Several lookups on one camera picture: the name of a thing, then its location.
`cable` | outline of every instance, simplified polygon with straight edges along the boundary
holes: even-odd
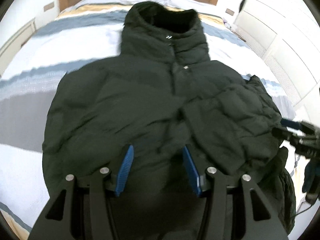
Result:
[[[298,215],[302,214],[303,212],[305,212],[305,211],[307,211],[308,209],[312,208],[312,207],[313,207],[313,205],[311,205],[310,207],[306,208],[305,210],[303,210],[303,211],[299,212],[298,214],[295,214],[294,216],[291,216],[290,218],[294,218],[294,217],[296,217],[296,216],[298,216]]]

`blue gripper pad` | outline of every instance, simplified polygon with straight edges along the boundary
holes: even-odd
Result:
[[[196,193],[197,197],[200,197],[202,195],[202,190],[200,188],[200,176],[186,146],[183,148],[182,154],[183,164],[189,177],[189,183],[193,192]]]
[[[284,118],[281,119],[280,123],[284,127],[290,127],[292,129],[295,129],[295,130],[301,130],[301,128],[302,128],[300,123],[295,122],[295,121],[291,121],[291,120],[288,120],[288,119],[284,119]]]
[[[115,189],[115,195],[117,197],[119,197],[120,193],[124,191],[124,187],[128,180],[129,171],[131,169],[131,165],[133,162],[133,156],[134,156],[133,146],[130,145],[118,172],[117,184],[116,184],[117,186]]]

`jacket collar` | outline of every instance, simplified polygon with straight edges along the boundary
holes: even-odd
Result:
[[[195,10],[173,12],[155,2],[129,10],[122,32],[121,54],[163,63],[190,65],[210,61],[203,28]]]

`blue glove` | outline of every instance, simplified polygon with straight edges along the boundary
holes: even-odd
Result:
[[[304,183],[302,186],[303,193],[310,190],[315,176],[320,176],[320,162],[311,160],[304,170]]]

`yellow stripe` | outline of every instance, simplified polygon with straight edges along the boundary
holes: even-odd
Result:
[[[0,212],[17,237],[20,240],[27,240],[29,237],[29,232],[22,228],[7,212],[3,211],[2,209],[0,209]]]
[[[87,5],[83,5],[80,6],[77,9],[74,9],[70,12],[64,12],[61,13],[58,16],[58,19],[61,17],[72,17],[72,16],[76,16],[78,14],[84,13],[86,11],[95,11],[95,12],[99,12],[102,10],[109,10],[112,8],[119,8],[119,9],[125,9],[125,10],[130,10],[132,7],[132,5],[120,5],[120,4],[87,4]],[[179,12],[179,11],[184,11],[183,9],[179,9],[179,8],[174,8],[174,7],[169,7],[169,6],[165,6],[168,10],[170,11],[174,11],[174,12]],[[211,15],[205,15],[205,14],[201,14],[199,13],[199,18],[200,20],[206,20],[209,22],[214,22],[216,24],[220,24],[220,25],[224,25],[223,24],[223,20],[219,17],[216,16],[211,16]]]

